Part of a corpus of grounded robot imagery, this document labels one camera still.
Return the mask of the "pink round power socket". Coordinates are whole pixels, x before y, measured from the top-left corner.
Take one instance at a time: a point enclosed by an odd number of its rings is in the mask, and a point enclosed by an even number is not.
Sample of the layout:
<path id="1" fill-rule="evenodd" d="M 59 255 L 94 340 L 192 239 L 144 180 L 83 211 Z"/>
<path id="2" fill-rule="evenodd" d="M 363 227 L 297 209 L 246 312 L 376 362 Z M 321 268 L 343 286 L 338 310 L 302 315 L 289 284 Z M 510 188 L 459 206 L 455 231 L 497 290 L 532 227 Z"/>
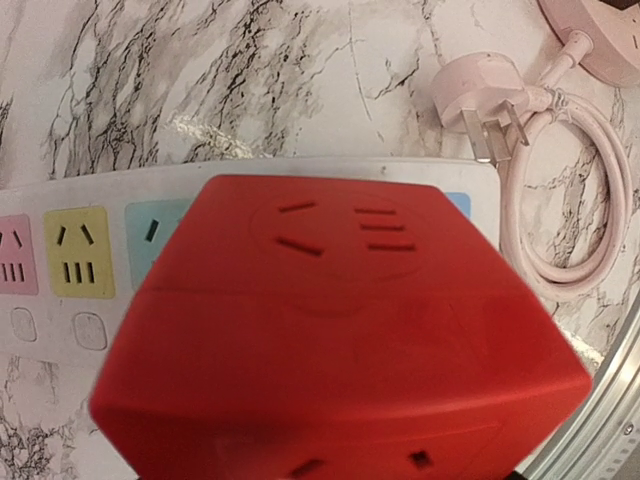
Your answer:
<path id="1" fill-rule="evenodd" d="M 637 1 L 541 1 L 539 6 L 556 36 L 573 46 L 589 39 L 577 62 L 591 75 L 615 87 L 639 84 L 639 3 Z"/>

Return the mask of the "red cube socket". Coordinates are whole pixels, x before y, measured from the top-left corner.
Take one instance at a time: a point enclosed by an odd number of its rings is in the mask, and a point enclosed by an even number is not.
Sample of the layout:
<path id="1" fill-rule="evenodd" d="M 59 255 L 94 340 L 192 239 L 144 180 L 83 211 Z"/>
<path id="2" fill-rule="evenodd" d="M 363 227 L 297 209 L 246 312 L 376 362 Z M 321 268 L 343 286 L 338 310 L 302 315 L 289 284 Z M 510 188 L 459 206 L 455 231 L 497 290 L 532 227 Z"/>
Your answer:
<path id="1" fill-rule="evenodd" d="M 503 479 L 592 379 L 437 188 L 219 175 L 90 399 L 144 479 Z"/>

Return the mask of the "white multicolour power strip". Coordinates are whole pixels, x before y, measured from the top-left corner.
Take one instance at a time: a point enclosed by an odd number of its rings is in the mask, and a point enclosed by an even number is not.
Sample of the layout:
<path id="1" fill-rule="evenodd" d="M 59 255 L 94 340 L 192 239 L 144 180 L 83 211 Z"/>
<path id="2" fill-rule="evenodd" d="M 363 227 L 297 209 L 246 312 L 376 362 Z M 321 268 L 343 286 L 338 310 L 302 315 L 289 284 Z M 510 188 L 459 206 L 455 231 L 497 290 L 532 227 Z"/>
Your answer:
<path id="1" fill-rule="evenodd" d="M 489 165 L 438 158 L 261 158 L 87 175 L 1 194 L 1 349 L 98 367 L 126 307 L 191 202 L 222 174 L 431 185 L 491 241 L 500 182 Z"/>

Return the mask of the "aluminium front rail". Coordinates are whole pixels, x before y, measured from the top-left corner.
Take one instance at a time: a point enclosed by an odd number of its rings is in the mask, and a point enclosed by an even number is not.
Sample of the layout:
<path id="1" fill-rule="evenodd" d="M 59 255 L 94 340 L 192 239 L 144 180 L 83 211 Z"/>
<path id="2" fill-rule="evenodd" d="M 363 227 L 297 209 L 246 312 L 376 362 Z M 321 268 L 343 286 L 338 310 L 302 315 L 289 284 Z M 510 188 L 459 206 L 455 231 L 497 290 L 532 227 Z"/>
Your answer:
<path id="1" fill-rule="evenodd" d="M 611 479 L 639 446 L 639 302 L 594 379 L 590 397 L 522 469 L 528 479 Z"/>

